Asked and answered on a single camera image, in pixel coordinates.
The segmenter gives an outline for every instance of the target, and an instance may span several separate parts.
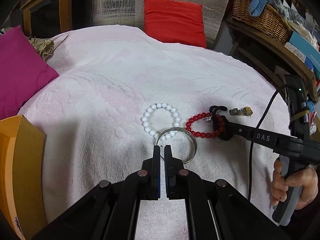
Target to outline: watch face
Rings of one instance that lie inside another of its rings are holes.
[[[244,111],[245,111],[245,113],[247,114],[247,115],[252,115],[253,114],[253,112],[252,112],[252,110],[251,110],[251,108],[250,107],[245,107],[244,109],[243,109]]]

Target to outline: white beaded bracelet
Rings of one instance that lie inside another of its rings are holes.
[[[150,127],[150,123],[148,122],[148,118],[151,116],[151,113],[156,110],[157,108],[165,108],[166,110],[170,111],[172,113],[172,116],[174,117],[174,123],[173,127],[179,127],[181,118],[179,117],[179,113],[177,112],[177,109],[175,107],[172,107],[168,105],[167,103],[156,103],[151,105],[147,111],[144,113],[143,117],[141,118],[141,121],[143,122],[143,127],[145,132],[149,133],[151,136],[154,136],[155,139],[157,139],[160,135],[159,132],[156,132]],[[165,141],[171,139],[171,137],[176,135],[176,131],[170,131],[169,133],[166,133],[160,137],[160,141]]]

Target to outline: red beaded bracelet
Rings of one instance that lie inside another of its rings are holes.
[[[189,132],[192,133],[192,135],[194,135],[195,137],[201,137],[201,138],[215,138],[217,135],[219,135],[220,133],[224,132],[226,130],[226,128],[224,127],[225,126],[225,123],[223,121],[223,119],[220,117],[219,114],[216,114],[216,117],[218,118],[219,120],[219,126],[220,126],[220,129],[219,130],[216,130],[215,132],[213,133],[204,133],[204,132],[195,132],[195,131],[192,131],[191,129],[191,124],[197,120],[200,120],[202,118],[205,118],[205,117],[210,117],[211,114],[210,113],[201,113],[201,114],[197,114],[195,116],[193,116],[192,118],[189,119],[188,122],[186,122],[186,130],[188,130]]]

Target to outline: bed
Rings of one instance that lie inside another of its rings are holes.
[[[153,103],[174,105],[181,124],[211,105],[228,109],[249,106],[251,117],[229,120],[255,126],[275,89],[248,65],[215,51],[161,43],[140,29],[96,26],[60,34],[61,41],[47,62],[60,75],[20,109],[46,134],[43,159],[43,199],[48,222],[54,220],[102,179],[114,183],[141,168],[152,156],[155,140],[141,117]],[[163,110],[151,120],[155,129],[172,126]],[[289,135],[289,114],[277,96],[262,129]],[[193,129],[212,132],[209,123]],[[242,195],[248,191],[249,143],[198,138],[198,152],[185,167],[202,179],[225,179]],[[173,155],[186,158],[189,141],[177,133],[170,144]],[[272,150],[253,148],[252,203],[271,218],[269,185]],[[161,198],[140,205],[136,239],[188,239],[184,201],[165,196],[161,170]]]

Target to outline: open box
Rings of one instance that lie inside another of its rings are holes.
[[[47,225],[41,190],[43,146],[44,134],[23,115],[0,121],[0,209],[22,240]]]

